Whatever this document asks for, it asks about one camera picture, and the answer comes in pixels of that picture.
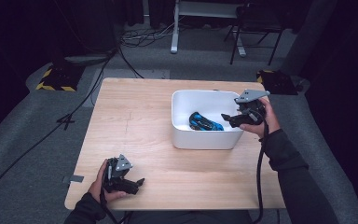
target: black sleeve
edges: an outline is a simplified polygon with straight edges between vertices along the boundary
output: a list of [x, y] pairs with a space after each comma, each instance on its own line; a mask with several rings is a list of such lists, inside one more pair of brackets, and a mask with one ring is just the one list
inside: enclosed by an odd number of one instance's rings
[[294, 224], [338, 223], [336, 214], [283, 130], [268, 136], [266, 155], [278, 172], [282, 196]]
[[80, 201], [77, 202], [75, 209], [69, 214], [65, 220], [65, 224], [95, 224], [96, 220], [105, 218], [106, 213], [101, 208], [101, 205], [92, 198], [90, 193], [83, 195]]

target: person's arm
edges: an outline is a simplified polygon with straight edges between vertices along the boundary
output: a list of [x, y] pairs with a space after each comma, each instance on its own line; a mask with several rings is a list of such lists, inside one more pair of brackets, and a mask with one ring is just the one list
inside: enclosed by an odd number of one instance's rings
[[[105, 218], [106, 213], [100, 205], [100, 194], [106, 162], [107, 160], [101, 165], [97, 179], [91, 184], [89, 191], [76, 203], [75, 209], [66, 218], [65, 224], [95, 224], [96, 221]], [[114, 191], [111, 193], [105, 191], [104, 195], [107, 203], [111, 203], [115, 199], [126, 196], [127, 193], [124, 191]]]
[[[308, 165], [283, 132], [271, 104], [259, 99], [266, 108], [268, 124], [265, 154], [269, 164], [278, 172], [282, 196], [292, 223], [338, 223], [336, 214], [315, 180]], [[264, 123], [242, 124], [241, 129], [264, 137]]]

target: hand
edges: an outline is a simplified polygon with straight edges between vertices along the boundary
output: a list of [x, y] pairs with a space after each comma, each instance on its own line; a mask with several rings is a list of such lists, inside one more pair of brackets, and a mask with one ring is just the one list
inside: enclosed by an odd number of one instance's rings
[[[278, 119], [272, 109], [271, 104], [266, 99], [258, 99], [266, 108], [266, 122], [268, 124], [268, 133], [273, 133], [281, 128], [279, 125]], [[260, 138], [264, 137], [264, 122], [259, 125], [250, 125], [250, 124], [241, 124], [240, 128], [249, 133], [255, 133]]]
[[[92, 197], [100, 203], [100, 193], [101, 193], [101, 185], [103, 183], [103, 173], [106, 168], [107, 160], [104, 160], [103, 164], [101, 165], [100, 171], [98, 172], [97, 179], [91, 184], [89, 187], [89, 193], [91, 193]], [[108, 193], [104, 189], [104, 195], [107, 203], [111, 203], [112, 201], [122, 198], [127, 195], [124, 191], [114, 191]]]

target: white plastic container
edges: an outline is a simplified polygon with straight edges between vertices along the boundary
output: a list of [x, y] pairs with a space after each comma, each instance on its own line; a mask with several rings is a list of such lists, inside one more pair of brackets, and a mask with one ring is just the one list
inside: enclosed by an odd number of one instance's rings
[[[243, 134], [232, 128], [221, 114], [238, 115], [234, 102], [239, 95], [233, 91], [182, 90], [172, 95], [172, 143], [184, 149], [232, 149]], [[188, 118], [199, 112], [206, 119], [220, 123], [223, 131], [194, 131]]]

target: wooden table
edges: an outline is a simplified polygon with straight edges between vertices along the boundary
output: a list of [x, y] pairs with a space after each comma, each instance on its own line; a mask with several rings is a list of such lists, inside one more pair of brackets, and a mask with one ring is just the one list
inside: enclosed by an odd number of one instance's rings
[[[172, 145], [171, 100], [178, 90], [221, 90], [241, 94], [264, 90], [259, 83], [106, 78], [95, 105], [65, 206], [95, 180], [104, 159], [123, 154], [133, 168], [125, 176], [145, 178], [136, 195], [114, 201], [117, 210], [256, 209], [256, 164], [260, 143], [245, 132], [231, 150], [189, 150]], [[284, 208], [277, 173], [262, 165], [265, 208]]]

